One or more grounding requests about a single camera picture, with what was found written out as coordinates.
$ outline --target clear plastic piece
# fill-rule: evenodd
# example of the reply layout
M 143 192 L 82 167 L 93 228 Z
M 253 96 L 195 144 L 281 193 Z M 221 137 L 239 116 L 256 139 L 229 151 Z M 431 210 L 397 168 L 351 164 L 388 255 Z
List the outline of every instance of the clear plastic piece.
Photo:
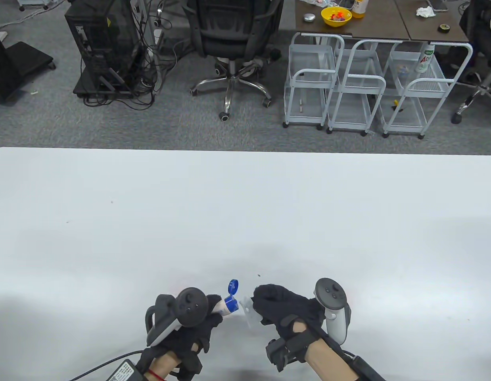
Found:
M 245 318 L 247 320 L 247 325 L 251 329 L 257 329 L 258 326 L 262 325 L 261 321 L 263 318 L 256 312 L 253 308 L 253 300 L 249 296 L 244 296 L 240 301 L 240 305 L 244 310 Z
M 318 7 L 336 7 L 337 3 L 333 0 L 300 0 L 302 2 L 307 2 L 308 4 L 317 5 Z

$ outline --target chrome chair base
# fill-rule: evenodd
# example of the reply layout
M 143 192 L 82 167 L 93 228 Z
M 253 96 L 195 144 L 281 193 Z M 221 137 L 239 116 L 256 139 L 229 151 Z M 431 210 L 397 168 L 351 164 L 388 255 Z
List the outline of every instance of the chrome chair base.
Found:
M 225 74 L 222 74 L 217 78 L 204 79 L 194 85 L 189 91 L 191 92 L 192 96 L 196 96 L 198 95 L 198 89 L 206 84 L 227 82 L 228 85 L 226 88 L 226 96 L 224 98 L 224 111 L 219 114 L 219 118 L 223 122 L 227 121 L 230 118 L 231 99 L 233 98 L 233 91 L 236 84 L 247 85 L 262 92 L 263 96 L 265 97 L 263 99 L 263 107 L 270 107 L 270 104 L 272 103 L 272 96 L 270 95 L 267 88 L 258 82 L 249 80 L 248 77 L 244 77 L 245 73 L 248 73 L 252 69 L 258 68 L 259 66 L 257 64 L 253 63 L 246 67 L 242 67 L 242 69 L 240 69 L 239 71 L 236 71 L 235 61 L 230 61 L 227 68 L 225 68 L 220 63 L 218 63 L 218 65 L 220 66 L 220 69 L 222 69 L 220 70 L 220 72 Z
M 455 113 L 452 115 L 452 119 L 450 121 L 454 125 L 458 125 L 462 122 L 462 113 L 474 102 L 477 96 L 487 95 L 491 98 L 491 72 L 487 75 L 487 77 L 478 85 L 473 87 L 474 91 L 470 96 L 466 98 L 466 100 L 459 105 L 456 109 Z

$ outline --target tape roll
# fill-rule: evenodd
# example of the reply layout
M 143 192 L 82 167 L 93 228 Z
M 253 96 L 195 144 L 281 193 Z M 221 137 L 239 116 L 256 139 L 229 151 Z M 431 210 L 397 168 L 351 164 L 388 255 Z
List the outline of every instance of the tape roll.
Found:
M 441 24 L 439 27 L 437 27 L 437 31 L 440 33 L 448 33 L 450 31 L 450 25 Z

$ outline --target tissue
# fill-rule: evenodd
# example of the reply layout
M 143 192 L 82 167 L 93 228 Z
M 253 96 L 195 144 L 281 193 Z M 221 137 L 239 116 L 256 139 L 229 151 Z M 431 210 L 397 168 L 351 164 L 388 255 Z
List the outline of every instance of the tissue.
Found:
M 425 18 L 436 16 L 436 14 L 434 13 L 434 10 L 430 6 L 429 7 L 426 7 L 426 8 L 418 8 L 416 10 L 416 15 L 417 16 L 422 16 L 422 17 L 425 17 Z

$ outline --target metal rolling cart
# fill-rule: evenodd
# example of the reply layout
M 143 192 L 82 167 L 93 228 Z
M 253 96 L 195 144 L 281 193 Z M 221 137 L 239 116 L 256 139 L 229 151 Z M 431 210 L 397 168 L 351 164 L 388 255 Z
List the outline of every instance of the metal rolling cart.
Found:
M 336 40 L 339 54 L 336 60 L 333 47 L 328 45 L 296 44 L 297 37 L 326 37 Z M 322 130 L 327 118 L 337 71 L 342 59 L 344 40 L 339 35 L 295 33 L 288 54 L 288 73 L 284 89 L 285 120 L 289 123 L 316 123 Z
M 410 73 L 418 63 L 420 52 L 396 51 L 398 44 L 394 44 L 383 70 L 383 77 L 387 75 L 387 71 L 391 74 L 394 88 L 385 90 L 377 113 L 383 127 L 384 138 L 388 138 L 391 132 L 407 132 L 417 133 L 418 138 L 423 139 L 473 53 L 472 46 L 467 43 L 432 42 L 431 44 L 463 46 L 468 49 L 468 54 L 454 78 L 445 78 L 435 56 L 432 56 L 428 70 L 413 78 Z M 429 120 L 425 117 L 420 98 L 440 100 Z
M 21 12 L 25 11 L 25 6 L 27 5 L 42 5 L 43 9 L 48 9 L 48 4 L 52 2 L 52 0 L 17 0 L 19 9 Z
M 380 105 L 387 86 L 383 78 L 376 49 L 378 43 L 400 44 L 400 40 L 359 40 L 352 49 L 344 49 L 343 61 L 338 71 L 338 97 L 331 103 L 328 113 L 327 134 L 333 129 L 352 129 L 366 136 Z M 376 96 L 376 102 L 369 105 L 368 96 Z

